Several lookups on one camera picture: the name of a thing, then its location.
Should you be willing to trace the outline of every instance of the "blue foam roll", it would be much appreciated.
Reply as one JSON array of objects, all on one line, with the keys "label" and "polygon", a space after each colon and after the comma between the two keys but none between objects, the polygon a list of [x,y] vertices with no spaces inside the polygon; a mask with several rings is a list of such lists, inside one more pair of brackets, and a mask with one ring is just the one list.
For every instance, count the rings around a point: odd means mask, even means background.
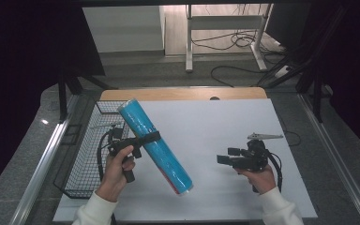
[{"label": "blue foam roll", "polygon": [[[135,98],[121,105],[118,111],[138,138],[157,131]],[[176,194],[182,195],[192,188],[191,178],[162,138],[156,142],[147,143],[143,147]]]}]

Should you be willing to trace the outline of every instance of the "black wire basket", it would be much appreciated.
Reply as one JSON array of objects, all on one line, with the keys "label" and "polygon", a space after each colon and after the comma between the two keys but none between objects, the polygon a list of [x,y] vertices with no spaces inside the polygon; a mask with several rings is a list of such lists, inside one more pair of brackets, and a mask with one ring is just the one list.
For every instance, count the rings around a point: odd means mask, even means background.
[{"label": "black wire basket", "polygon": [[[121,128],[122,138],[129,134],[129,126],[117,111],[125,101],[98,101],[92,111],[82,143],[72,156],[67,155],[54,179],[54,185],[71,199],[88,199],[100,185],[97,150],[99,142],[115,124]],[[109,154],[107,148],[101,151],[102,164]]]}]

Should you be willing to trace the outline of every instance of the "white table surface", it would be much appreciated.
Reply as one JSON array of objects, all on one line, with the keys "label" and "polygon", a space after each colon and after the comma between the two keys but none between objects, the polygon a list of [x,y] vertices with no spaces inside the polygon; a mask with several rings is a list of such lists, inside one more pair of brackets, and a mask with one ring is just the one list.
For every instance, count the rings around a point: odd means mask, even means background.
[{"label": "white table surface", "polygon": [[[194,188],[177,196],[142,148],[134,174],[114,213],[123,222],[238,221],[262,218],[262,206],[245,176],[217,155],[228,147],[248,149],[247,136],[283,134],[270,99],[140,102],[161,137],[186,169]],[[285,138],[264,140],[282,160],[282,194],[303,218],[316,218],[305,184]],[[72,221],[87,200],[63,195],[53,221]]]}]

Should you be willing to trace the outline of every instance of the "white wall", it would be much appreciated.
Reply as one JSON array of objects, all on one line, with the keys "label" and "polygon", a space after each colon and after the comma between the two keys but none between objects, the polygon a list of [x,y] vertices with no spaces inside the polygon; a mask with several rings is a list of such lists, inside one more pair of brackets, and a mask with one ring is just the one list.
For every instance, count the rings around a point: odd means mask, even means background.
[{"label": "white wall", "polygon": [[85,7],[99,53],[163,50],[163,8]]}]

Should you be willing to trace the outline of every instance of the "aluminum rail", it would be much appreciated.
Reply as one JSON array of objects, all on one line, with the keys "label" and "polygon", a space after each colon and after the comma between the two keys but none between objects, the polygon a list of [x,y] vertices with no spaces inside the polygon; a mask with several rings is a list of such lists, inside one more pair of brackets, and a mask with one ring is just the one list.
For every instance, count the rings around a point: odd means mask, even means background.
[{"label": "aluminum rail", "polygon": [[34,174],[31,177],[31,180],[28,183],[28,186],[25,189],[25,192],[22,195],[22,198],[9,224],[24,224],[27,220],[32,206],[34,205],[34,202],[39,194],[40,188],[42,187],[43,181],[45,180],[46,174],[51,167],[54,155],[60,145],[60,141],[66,132],[69,121],[71,120],[73,114],[73,110],[78,102],[78,98],[79,97],[77,96],[72,96],[70,98],[67,105],[67,119],[62,124],[58,124],[54,129],[51,139],[49,140],[48,145],[46,146],[45,151],[40,158],[39,164],[37,165],[37,168],[35,169]]},{"label": "aluminum rail", "polygon": [[332,142],[328,132],[325,129],[323,123],[318,122],[317,118],[315,117],[314,113],[311,110],[311,105],[306,98],[305,95],[299,94],[299,99],[306,111],[306,114],[311,121],[312,126],[314,126],[319,138],[321,139],[324,148],[331,159],[337,174],[339,175],[341,181],[343,182],[344,187],[349,192],[352,201],[355,204],[358,213],[360,214],[360,187],[354,180],[352,174],[350,173],[349,169],[347,168],[346,164],[344,163],[343,159],[341,158],[338,149]]}]

